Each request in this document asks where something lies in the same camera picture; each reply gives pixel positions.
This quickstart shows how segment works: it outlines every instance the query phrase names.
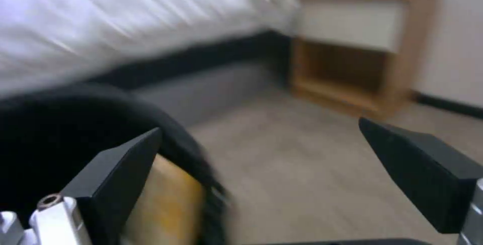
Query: beige carpet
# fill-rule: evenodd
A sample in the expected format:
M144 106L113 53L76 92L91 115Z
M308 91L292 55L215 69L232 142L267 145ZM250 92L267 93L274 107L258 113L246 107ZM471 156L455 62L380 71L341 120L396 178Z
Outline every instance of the beige carpet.
M433 133L483 163L482 121L413 105L390 122ZM390 237L455 244L391 181L355 118L269 91L190 131L234 195L235 244Z

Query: black cloth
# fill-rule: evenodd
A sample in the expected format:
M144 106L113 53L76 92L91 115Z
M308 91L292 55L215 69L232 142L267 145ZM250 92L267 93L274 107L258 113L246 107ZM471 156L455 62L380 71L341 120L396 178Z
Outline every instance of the black cloth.
M159 108L110 86L74 85L0 102L0 210L16 212L28 228L41 197L62 190L99 152L156 127L163 135L158 153L206 190L200 244L224 244L225 205L214 195L224 190L200 145Z

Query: bed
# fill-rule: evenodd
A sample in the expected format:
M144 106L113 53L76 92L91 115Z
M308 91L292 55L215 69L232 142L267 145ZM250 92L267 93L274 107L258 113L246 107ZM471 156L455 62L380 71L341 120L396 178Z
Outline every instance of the bed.
M2 0L0 97L74 82L142 89L287 58L297 0Z

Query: white duvet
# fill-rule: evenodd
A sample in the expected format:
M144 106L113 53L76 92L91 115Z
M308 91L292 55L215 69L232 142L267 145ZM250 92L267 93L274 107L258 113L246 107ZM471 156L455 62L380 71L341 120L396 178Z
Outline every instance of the white duvet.
M264 28L297 0L0 0L0 96Z

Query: nightstand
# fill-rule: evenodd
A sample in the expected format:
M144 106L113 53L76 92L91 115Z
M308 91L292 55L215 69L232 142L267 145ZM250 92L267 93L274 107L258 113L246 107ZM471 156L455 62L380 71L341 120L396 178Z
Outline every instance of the nightstand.
M411 100L439 0L301 0L292 91L354 116Z

